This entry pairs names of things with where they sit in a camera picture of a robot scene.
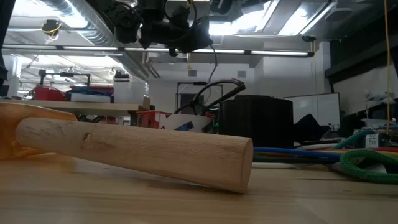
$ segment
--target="hammer handle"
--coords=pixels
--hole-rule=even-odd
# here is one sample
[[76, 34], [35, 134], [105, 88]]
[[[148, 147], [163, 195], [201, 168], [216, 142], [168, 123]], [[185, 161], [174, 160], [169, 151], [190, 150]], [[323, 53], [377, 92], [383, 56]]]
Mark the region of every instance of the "hammer handle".
[[249, 138], [26, 118], [16, 128], [25, 147], [243, 193], [253, 154]]

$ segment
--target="whiteboard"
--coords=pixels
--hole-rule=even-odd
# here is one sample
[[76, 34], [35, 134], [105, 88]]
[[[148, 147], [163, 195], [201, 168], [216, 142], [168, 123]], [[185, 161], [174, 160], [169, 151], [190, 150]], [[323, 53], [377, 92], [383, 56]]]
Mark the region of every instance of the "whiteboard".
[[340, 128], [340, 95], [339, 93], [292, 96], [285, 100], [293, 102], [294, 123], [305, 115], [312, 114], [321, 126], [330, 126], [332, 130]]

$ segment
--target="table surface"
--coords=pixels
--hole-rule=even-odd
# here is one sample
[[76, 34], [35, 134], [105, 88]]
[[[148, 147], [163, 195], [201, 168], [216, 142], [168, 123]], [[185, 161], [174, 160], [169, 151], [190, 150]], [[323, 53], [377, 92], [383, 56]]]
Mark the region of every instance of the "table surface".
[[0, 161], [0, 223], [394, 223], [398, 186], [253, 169], [234, 194], [57, 154]]
[[0, 100], [0, 103], [23, 103], [42, 106], [73, 114], [83, 115], [108, 115], [130, 116], [128, 111], [142, 111], [144, 108], [138, 104], [130, 103], [84, 103], [67, 101], [41, 101], [41, 100]]

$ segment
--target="blue tube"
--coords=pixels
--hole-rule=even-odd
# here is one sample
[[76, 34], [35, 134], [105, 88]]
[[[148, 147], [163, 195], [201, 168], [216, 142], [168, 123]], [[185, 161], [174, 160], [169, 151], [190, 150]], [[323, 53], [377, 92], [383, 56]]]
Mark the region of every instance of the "blue tube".
[[283, 154], [311, 156], [311, 157], [328, 158], [328, 159], [339, 159], [341, 156], [341, 154], [333, 152], [314, 152], [314, 151], [305, 151], [300, 149], [279, 149], [271, 147], [254, 147], [254, 152], [283, 153]]

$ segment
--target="black container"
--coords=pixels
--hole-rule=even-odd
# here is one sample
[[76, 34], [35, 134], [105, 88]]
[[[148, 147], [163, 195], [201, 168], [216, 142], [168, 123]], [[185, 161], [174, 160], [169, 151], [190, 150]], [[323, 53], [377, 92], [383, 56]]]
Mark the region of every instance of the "black container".
[[293, 103], [269, 96], [236, 96], [220, 103], [219, 133], [250, 137], [254, 146], [293, 148]]

